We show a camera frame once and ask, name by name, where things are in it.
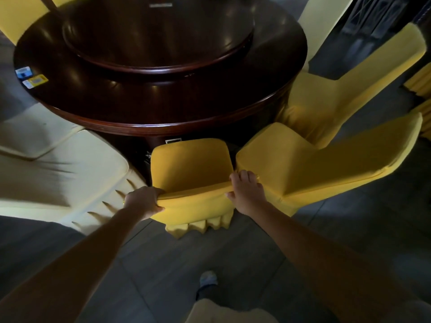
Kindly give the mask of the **yellow pleated chair skirt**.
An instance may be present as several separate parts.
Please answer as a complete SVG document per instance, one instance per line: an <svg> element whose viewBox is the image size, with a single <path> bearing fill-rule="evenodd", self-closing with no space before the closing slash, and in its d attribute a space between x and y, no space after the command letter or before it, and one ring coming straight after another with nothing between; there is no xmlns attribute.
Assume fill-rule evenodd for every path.
<svg viewBox="0 0 431 323"><path fill-rule="evenodd" d="M431 61L412 75L403 87L412 92L415 101L410 112L422 114L423 122L420 137L431 143Z"/></svg>

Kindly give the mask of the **dark wooden turntable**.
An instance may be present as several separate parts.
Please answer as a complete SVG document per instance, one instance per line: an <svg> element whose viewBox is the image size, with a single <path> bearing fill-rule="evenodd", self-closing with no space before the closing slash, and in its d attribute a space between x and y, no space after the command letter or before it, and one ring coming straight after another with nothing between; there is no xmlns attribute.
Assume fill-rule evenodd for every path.
<svg viewBox="0 0 431 323"><path fill-rule="evenodd" d="M174 74L234 55L252 39L251 10L232 0L76 0L66 45L87 62L137 74Z"/></svg>

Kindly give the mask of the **person's left hand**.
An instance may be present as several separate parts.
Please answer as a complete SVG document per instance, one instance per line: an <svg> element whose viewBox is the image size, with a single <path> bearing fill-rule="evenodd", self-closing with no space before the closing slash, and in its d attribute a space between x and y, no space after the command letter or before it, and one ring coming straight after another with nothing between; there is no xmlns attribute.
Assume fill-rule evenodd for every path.
<svg viewBox="0 0 431 323"><path fill-rule="evenodd" d="M158 197L162 194L164 194L164 190L162 189L143 186L127 194L123 210L134 215L139 220L149 219L153 216L148 215L149 207L152 205L158 205Z"/></svg>

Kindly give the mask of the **person's right forearm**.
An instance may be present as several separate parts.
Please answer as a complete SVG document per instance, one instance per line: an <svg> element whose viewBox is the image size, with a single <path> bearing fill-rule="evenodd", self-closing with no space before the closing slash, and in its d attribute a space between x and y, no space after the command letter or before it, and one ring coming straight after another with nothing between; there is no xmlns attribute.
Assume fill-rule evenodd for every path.
<svg viewBox="0 0 431 323"><path fill-rule="evenodd" d="M431 305L359 254L299 224L267 201L239 202L340 323L431 323Z"/></svg>

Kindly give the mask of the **person's leg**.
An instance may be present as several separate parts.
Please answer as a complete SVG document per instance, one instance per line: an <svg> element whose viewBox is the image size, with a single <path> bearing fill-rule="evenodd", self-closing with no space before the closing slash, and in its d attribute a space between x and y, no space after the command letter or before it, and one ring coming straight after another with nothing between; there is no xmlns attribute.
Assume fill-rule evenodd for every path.
<svg viewBox="0 0 431 323"><path fill-rule="evenodd" d="M184 323L279 323L263 309L238 311L228 307L215 284L198 289L196 301Z"/></svg>

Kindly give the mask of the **pale yellow covered chair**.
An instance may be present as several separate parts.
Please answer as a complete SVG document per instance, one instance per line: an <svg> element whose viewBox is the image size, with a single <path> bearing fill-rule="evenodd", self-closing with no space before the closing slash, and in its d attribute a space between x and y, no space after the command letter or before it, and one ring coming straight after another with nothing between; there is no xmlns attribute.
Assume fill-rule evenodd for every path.
<svg viewBox="0 0 431 323"><path fill-rule="evenodd" d="M0 217L89 235L111 220L128 193L146 185L113 145L82 130L33 161L0 155Z"/></svg>
<svg viewBox="0 0 431 323"><path fill-rule="evenodd" d="M0 123L0 154L34 160L82 130L37 103Z"/></svg>
<svg viewBox="0 0 431 323"><path fill-rule="evenodd" d="M319 51L330 32L342 18L353 0L308 0L298 23L308 45L302 71L308 72L311 59Z"/></svg>

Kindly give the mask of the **person's left forearm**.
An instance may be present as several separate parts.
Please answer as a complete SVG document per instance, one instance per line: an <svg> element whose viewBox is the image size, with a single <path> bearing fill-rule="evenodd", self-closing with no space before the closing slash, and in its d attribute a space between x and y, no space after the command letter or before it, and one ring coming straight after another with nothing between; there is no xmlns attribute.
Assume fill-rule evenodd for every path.
<svg viewBox="0 0 431 323"><path fill-rule="evenodd" d="M74 323L118 255L125 239L145 217L123 208L0 301L0 323Z"/></svg>

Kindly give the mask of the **person's shoe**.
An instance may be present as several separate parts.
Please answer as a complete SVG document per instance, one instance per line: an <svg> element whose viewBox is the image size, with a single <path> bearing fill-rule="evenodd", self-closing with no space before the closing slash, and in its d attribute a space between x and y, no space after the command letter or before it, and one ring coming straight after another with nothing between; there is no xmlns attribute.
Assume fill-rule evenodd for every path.
<svg viewBox="0 0 431 323"><path fill-rule="evenodd" d="M214 271L205 271L199 278L199 288L207 288L209 286L217 286L218 277Z"/></svg>

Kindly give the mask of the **yellow sticker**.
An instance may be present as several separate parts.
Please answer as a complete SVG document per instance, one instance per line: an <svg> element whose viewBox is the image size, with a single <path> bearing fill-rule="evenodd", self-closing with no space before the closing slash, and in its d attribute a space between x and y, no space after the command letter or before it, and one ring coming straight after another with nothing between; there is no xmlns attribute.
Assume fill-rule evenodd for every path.
<svg viewBox="0 0 431 323"><path fill-rule="evenodd" d="M46 78L46 76L44 76L43 74L39 74L22 81L22 84L27 89L33 89L37 86L47 83L48 81L49 80Z"/></svg>

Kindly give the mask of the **dark round wooden table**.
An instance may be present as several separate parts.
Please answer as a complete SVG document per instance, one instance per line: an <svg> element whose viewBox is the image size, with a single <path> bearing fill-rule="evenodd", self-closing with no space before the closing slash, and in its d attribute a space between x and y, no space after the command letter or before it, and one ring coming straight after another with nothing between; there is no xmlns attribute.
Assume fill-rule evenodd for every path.
<svg viewBox="0 0 431 323"><path fill-rule="evenodd" d="M25 88L52 113L89 130L146 139L231 138L243 145L275 118L277 99L305 64L308 45L298 21L271 0L232 0L255 21L251 41L216 64L174 74L109 70L76 55L63 24L76 0L49 11L19 38L16 69L29 66L47 83Z"/></svg>

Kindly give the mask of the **person's right hand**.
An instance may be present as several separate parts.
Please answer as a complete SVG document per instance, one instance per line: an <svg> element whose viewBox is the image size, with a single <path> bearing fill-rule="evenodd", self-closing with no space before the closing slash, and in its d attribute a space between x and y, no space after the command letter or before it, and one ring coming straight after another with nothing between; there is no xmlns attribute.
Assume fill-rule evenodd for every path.
<svg viewBox="0 0 431 323"><path fill-rule="evenodd" d="M235 208L242 214L255 218L268 207L268 201L262 184L252 171L240 170L229 176L236 195Z"/></svg>

